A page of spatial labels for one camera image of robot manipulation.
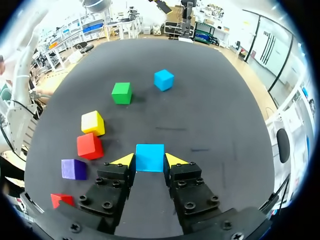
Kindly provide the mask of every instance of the black cable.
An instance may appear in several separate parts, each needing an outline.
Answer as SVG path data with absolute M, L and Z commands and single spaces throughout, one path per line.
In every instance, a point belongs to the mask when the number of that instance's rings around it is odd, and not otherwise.
M 38 99 L 38 101 L 44 105 L 47 105 L 46 103 L 44 103 L 43 101 L 41 101 L 40 99 Z
M 14 102 L 14 103 L 17 103 L 17 104 L 19 104 L 20 106 L 22 106 L 25 110 L 27 110 L 29 113 L 31 113 L 32 116 L 35 115 L 32 111 L 30 111 L 30 110 L 29 110 L 25 105 L 23 105 L 21 102 L 16 101 L 16 100 L 12 100 L 12 99 L 11 99 L 10 101 L 12 101 L 12 102 Z
M 20 156 L 18 155 L 18 153 L 16 153 L 16 151 L 14 150 L 14 147 L 11 145 L 11 142 L 9 141 L 8 136 L 7 136 L 7 134 L 5 133 L 5 130 L 4 130 L 4 128 L 2 127 L 2 124 L 0 124 L 0 130 L 1 130 L 1 132 L 2 132 L 2 135 L 3 135 L 6 143 L 7 143 L 8 146 L 10 147 L 11 151 L 12 151 L 18 158 L 20 158 L 22 161 L 26 162 L 26 160 L 24 160 L 22 157 L 20 157 Z
M 279 207 L 279 211 L 276 213 L 277 216 L 280 215 L 282 203 L 284 202 L 284 199 L 285 199 L 285 195 L 286 195 L 287 187 L 288 187 L 288 185 L 289 185 L 289 181 L 290 181 L 290 178 L 289 178 L 289 179 L 287 180 L 287 182 L 286 182 L 286 185 L 285 185 L 285 188 L 284 188 L 284 192 L 283 192 L 283 195 L 282 195 L 282 199 L 281 199 L 281 203 L 280 203 L 280 207 Z
M 285 178 L 285 180 L 283 181 L 281 186 L 278 188 L 278 190 L 276 192 L 273 192 L 269 197 L 269 199 L 261 207 L 259 207 L 260 211 L 263 211 L 264 209 L 266 209 L 268 205 L 273 202 L 273 200 L 279 195 L 281 190 L 284 188 L 285 184 L 289 182 L 290 176 L 291 176 L 291 173 L 288 174 L 288 176 Z

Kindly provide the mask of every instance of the desk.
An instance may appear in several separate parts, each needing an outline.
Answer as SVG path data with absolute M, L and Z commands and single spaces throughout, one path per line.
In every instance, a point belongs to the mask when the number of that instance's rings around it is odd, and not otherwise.
M 62 58 L 61 58 L 59 52 L 57 51 L 57 49 L 58 49 L 60 46 L 64 45 L 68 40 L 74 38 L 75 36 L 77 36 L 78 34 L 81 34 L 81 33 L 82 33 L 82 31 L 77 31 L 77 32 L 73 33 L 72 35 L 68 36 L 66 39 L 64 39 L 63 41 L 61 41 L 57 46 L 53 47 L 52 49 L 49 49 L 48 51 L 46 51 L 46 52 L 43 54 L 43 55 L 46 56 L 46 59 L 48 60 L 50 66 L 51 66 L 51 69 L 52 69 L 53 71 L 57 71 L 57 69 L 56 69 L 55 65 L 52 63 L 52 61 L 51 61 L 51 59 L 50 59 L 50 56 L 49 56 L 49 53 L 54 52 L 54 53 L 56 54 L 58 60 L 59 60 L 59 63 L 61 64 L 62 69 L 65 69 L 64 61 L 62 60 Z
M 154 73 L 162 69 L 175 75 L 173 88 L 165 92 L 153 83 Z M 130 105 L 114 104 L 111 92 L 116 82 L 131 82 Z M 106 122 L 101 137 L 105 156 L 86 161 L 89 180 L 63 179 L 61 159 L 81 159 L 76 145 L 83 135 L 81 115 L 93 110 Z M 195 161 L 206 184 L 220 197 L 222 211 L 260 207 L 274 190 L 267 127 L 237 70 L 215 49 L 145 38 L 103 43 L 66 76 L 35 129 L 26 161 L 26 191 L 44 210 L 52 209 L 51 193 L 78 199 L 93 184 L 99 166 L 134 153 L 136 144 L 143 143 L 165 144 L 166 152 Z M 115 234 L 182 234 L 163 173 L 135 175 Z
M 135 32 L 135 29 L 137 28 L 136 26 L 136 20 L 138 18 L 134 19 L 134 20 L 131 20 L 131 21 L 126 21 L 126 20 L 123 20 L 123 21 L 118 21 L 118 22 L 109 22 L 107 25 L 105 25 L 105 30 L 106 30 L 106 37 L 107 37 L 107 40 L 110 41 L 110 37 L 109 37 L 109 28 L 112 28 L 112 27 L 116 27 L 118 26 L 119 28 L 119 37 L 120 37 L 120 40 L 123 40 L 125 39 L 125 35 L 124 35 L 124 29 L 123 29 L 123 26 L 124 25 L 128 25 L 129 27 L 129 30 L 128 30 L 128 36 L 129 36 L 129 39 L 131 37 L 133 38 L 138 38 L 138 33 Z

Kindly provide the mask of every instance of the blue box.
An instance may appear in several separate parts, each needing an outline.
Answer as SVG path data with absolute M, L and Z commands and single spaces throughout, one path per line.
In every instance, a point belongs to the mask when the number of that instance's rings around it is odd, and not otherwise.
M 154 85 L 156 85 L 162 92 L 166 91 L 174 85 L 175 76 L 167 70 L 161 70 L 154 74 Z
M 164 144 L 137 144 L 135 149 L 136 170 L 161 173 L 164 171 Z

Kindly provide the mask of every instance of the red cube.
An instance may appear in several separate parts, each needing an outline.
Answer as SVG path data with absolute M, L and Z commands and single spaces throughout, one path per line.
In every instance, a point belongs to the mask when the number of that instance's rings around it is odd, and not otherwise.
M 104 156 L 101 140 L 93 133 L 78 136 L 76 146 L 78 155 L 84 159 L 93 160 Z
M 52 200 L 52 205 L 54 209 L 59 207 L 60 205 L 59 201 L 64 201 L 66 204 L 75 206 L 74 198 L 67 194 L 51 193 L 51 200 Z

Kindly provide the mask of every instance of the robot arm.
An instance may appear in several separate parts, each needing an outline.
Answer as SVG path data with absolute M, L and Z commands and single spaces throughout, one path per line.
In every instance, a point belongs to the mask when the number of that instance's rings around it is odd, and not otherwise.
M 1 153 L 12 150 L 19 154 L 22 145 L 30 145 L 33 131 L 37 125 L 33 119 L 37 105 L 32 104 L 29 97 L 29 72 L 32 55 L 38 44 L 38 33 L 35 28 L 47 12 L 47 8 L 42 8 L 29 18 L 22 32 L 16 38 L 13 55 L 7 56 L 11 63 L 15 62 L 15 65 L 13 79 L 11 79 L 11 100 L 8 104 L 0 98 Z

